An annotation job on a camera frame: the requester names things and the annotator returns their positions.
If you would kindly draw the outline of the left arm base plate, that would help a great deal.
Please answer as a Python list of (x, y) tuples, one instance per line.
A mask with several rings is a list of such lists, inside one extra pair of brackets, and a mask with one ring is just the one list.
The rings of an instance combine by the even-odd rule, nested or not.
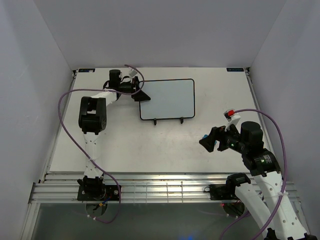
[(116, 185), (105, 185), (97, 189), (86, 189), (83, 186), (78, 188), (76, 200), (81, 202), (88, 201), (119, 201), (120, 191)]

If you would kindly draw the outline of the small black-framed whiteboard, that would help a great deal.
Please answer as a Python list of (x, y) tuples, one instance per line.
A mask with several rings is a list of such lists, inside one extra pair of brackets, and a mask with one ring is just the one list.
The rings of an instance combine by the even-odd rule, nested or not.
[(139, 103), (143, 121), (192, 119), (196, 115), (195, 81), (192, 78), (150, 80), (141, 84), (149, 101)]

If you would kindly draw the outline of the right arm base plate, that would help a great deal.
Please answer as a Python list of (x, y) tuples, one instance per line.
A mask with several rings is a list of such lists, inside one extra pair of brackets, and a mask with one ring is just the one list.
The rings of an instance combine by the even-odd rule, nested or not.
[(210, 184), (207, 185), (204, 193), (209, 194), (210, 200), (239, 200), (235, 195), (235, 190), (226, 184)]

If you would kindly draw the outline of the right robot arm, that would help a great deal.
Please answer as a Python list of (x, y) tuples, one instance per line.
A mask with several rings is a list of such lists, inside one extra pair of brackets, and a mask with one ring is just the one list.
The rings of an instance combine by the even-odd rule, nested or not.
[(259, 196), (245, 173), (228, 176), (223, 194), (240, 199), (260, 228), (257, 237), (266, 240), (315, 240), (298, 219), (285, 190), (284, 176), (274, 154), (264, 148), (263, 131), (258, 123), (245, 121), (237, 130), (234, 124), (213, 127), (199, 144), (213, 152), (227, 149), (240, 153), (262, 193)]

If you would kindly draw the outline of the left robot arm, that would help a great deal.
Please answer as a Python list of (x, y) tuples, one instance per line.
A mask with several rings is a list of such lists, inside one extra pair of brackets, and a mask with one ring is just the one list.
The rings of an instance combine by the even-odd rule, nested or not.
[(141, 90), (144, 84), (139, 81), (140, 74), (140, 71), (132, 68), (123, 76), (120, 70), (112, 69), (109, 71), (109, 80), (103, 84), (103, 92), (81, 98), (78, 125), (83, 133), (88, 157), (84, 177), (78, 183), (83, 187), (83, 193), (95, 200), (106, 195), (104, 172), (97, 165), (102, 160), (100, 138), (107, 127), (107, 106), (122, 95), (129, 95), (136, 102), (150, 101), (151, 98)]

